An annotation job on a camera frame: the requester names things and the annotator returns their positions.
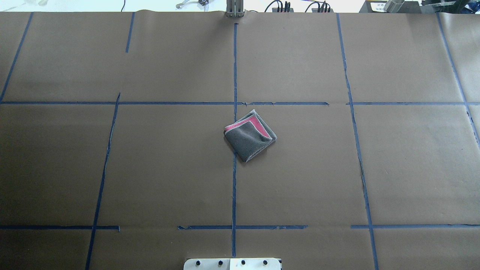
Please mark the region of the silver metal cylinder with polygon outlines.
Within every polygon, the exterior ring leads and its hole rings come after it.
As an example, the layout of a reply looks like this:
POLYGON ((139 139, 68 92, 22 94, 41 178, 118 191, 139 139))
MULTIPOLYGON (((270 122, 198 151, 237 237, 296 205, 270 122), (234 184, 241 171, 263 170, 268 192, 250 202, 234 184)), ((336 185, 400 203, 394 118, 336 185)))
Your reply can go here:
POLYGON ((398 13, 404 3, 404 0, 388 0, 384 5, 383 10, 391 14, 398 13))

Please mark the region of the white mounting plate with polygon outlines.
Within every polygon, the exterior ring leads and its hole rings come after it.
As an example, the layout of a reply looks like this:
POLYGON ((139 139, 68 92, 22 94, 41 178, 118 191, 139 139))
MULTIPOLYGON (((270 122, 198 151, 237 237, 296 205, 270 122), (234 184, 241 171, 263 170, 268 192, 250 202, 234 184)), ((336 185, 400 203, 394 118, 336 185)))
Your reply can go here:
POLYGON ((191 258, 184 270, 281 270, 279 258, 191 258))

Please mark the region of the left black power strip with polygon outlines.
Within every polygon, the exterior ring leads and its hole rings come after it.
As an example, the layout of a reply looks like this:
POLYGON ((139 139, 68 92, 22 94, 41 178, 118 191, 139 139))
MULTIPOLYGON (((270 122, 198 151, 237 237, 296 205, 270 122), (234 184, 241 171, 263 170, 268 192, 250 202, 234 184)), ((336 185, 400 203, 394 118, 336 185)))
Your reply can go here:
POLYGON ((289 13, 294 12, 294 10, 291 7, 291 2, 287 0, 273 0, 267 5, 264 12, 289 13))

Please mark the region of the right black power strip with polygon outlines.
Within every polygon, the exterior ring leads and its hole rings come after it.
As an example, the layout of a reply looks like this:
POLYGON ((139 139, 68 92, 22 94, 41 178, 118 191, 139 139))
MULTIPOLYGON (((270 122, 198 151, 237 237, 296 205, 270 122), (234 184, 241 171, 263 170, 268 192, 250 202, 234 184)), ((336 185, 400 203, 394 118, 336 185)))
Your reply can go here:
POLYGON ((306 0, 309 2, 309 5, 305 9, 305 13, 312 12, 312 13, 333 13, 334 10, 331 8, 331 5, 326 2, 325 0, 317 1, 317 0, 306 0))

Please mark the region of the black power strip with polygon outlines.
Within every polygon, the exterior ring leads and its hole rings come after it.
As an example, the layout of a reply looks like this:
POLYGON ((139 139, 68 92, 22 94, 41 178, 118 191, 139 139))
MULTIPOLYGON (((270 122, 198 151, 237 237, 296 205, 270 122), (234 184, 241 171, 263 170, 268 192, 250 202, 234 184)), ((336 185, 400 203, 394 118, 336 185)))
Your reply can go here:
POLYGON ((267 5, 264 12, 289 13, 294 12, 294 10, 291 7, 291 2, 287 0, 273 0, 267 5))
POLYGON ((312 13, 333 13, 334 10, 331 8, 331 5, 326 2, 325 0, 317 1, 317 0, 306 0, 309 2, 309 5, 305 9, 305 13, 312 12, 312 13))

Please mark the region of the pink and grey towel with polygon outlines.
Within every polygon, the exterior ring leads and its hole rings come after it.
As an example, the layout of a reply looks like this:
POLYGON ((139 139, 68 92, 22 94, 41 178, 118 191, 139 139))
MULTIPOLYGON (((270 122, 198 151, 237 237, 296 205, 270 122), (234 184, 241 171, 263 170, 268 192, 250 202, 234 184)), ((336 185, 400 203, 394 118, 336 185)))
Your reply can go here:
POLYGON ((245 163, 278 138, 255 109, 235 123, 226 126, 223 135, 245 163))

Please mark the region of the black box with label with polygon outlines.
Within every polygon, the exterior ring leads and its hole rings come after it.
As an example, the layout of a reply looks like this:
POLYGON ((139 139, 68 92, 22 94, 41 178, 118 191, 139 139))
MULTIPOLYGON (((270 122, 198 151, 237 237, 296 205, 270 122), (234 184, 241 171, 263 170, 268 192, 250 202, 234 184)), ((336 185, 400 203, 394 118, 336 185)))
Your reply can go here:
POLYGON ((366 0, 359 13, 420 14, 417 1, 407 0, 366 0))

